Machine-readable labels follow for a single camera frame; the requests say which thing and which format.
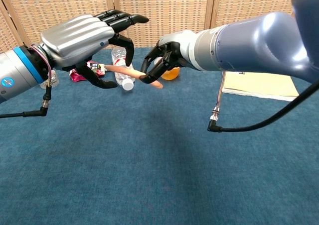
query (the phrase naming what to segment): robotic arm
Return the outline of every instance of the robotic arm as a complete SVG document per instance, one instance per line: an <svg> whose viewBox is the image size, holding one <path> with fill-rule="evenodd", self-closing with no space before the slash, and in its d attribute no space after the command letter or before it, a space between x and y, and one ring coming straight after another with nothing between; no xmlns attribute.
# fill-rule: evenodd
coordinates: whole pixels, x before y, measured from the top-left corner
<svg viewBox="0 0 319 225"><path fill-rule="evenodd" d="M313 83L298 98L260 124L242 128L216 126L215 107L208 130L250 131L264 127L292 110L319 88L319 0L292 0L296 19L272 12L194 33L165 35L143 61L141 71L156 57L162 59L140 79L157 80L166 70L188 67L198 71L259 72L288 75Z"/></svg>
<svg viewBox="0 0 319 225"><path fill-rule="evenodd" d="M117 84L103 81L87 67L87 61L109 44L126 48L126 65L130 65L134 55L134 44L131 39L119 33L136 23L146 23L148 18L139 14L130 15L118 10L109 10L92 16L81 15L41 33L41 41L31 46L15 47L0 54L0 103L3 103L26 90L51 80L51 68L70 71L76 69L92 85L109 89ZM0 115L45 116L51 86L48 83L39 111Z"/></svg>

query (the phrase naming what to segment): logo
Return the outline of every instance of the logo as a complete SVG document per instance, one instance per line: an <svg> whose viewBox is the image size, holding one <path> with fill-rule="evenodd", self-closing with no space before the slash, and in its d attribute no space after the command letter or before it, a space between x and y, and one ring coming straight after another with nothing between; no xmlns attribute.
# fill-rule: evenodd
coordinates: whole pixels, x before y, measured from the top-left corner
<svg viewBox="0 0 319 225"><path fill-rule="evenodd" d="M6 78L3 78L3 79L2 79L1 84L2 84L4 87L13 87L13 85L14 85L14 80L13 80L11 77L6 77Z"/></svg>

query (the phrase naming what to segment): woven panel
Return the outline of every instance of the woven panel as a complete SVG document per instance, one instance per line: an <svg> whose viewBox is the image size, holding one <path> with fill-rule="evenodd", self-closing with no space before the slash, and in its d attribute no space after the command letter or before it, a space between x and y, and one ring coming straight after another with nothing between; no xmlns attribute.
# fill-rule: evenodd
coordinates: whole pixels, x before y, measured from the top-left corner
<svg viewBox="0 0 319 225"><path fill-rule="evenodd" d="M118 0L119 8L150 19L126 30L136 47L153 47L159 37L183 29L204 29L207 0Z"/></svg>
<svg viewBox="0 0 319 225"><path fill-rule="evenodd" d="M0 53L6 52L16 46L19 46L12 30L9 28L4 14L0 14Z"/></svg>
<svg viewBox="0 0 319 225"><path fill-rule="evenodd" d="M272 11L292 13L291 0L219 0L217 7L213 26L240 21Z"/></svg>
<svg viewBox="0 0 319 225"><path fill-rule="evenodd" d="M80 14L108 10L107 0L10 0L31 43L40 32Z"/></svg>

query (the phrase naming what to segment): yellow paper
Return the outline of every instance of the yellow paper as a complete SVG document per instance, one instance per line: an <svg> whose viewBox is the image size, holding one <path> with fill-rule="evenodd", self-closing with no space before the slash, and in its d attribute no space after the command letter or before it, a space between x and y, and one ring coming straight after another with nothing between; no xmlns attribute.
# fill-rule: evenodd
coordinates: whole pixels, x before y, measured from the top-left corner
<svg viewBox="0 0 319 225"><path fill-rule="evenodd" d="M226 72L223 92L283 101L292 101L299 95L289 76L247 72Z"/></svg>

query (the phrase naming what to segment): snack wrapper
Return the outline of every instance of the snack wrapper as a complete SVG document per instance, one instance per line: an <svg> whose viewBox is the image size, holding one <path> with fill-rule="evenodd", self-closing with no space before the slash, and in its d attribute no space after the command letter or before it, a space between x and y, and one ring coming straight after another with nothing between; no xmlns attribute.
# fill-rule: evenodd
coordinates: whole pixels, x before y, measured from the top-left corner
<svg viewBox="0 0 319 225"><path fill-rule="evenodd" d="M94 62L94 61L88 61L87 62L87 66L93 71L95 72L95 74L98 76L98 77L102 77L105 75L105 71L106 69L104 68L103 64L99 64L97 62ZM73 82L80 82L80 81L86 81L86 79L78 74L76 72L76 69L72 69L70 71L70 77L71 77L71 80Z"/></svg>

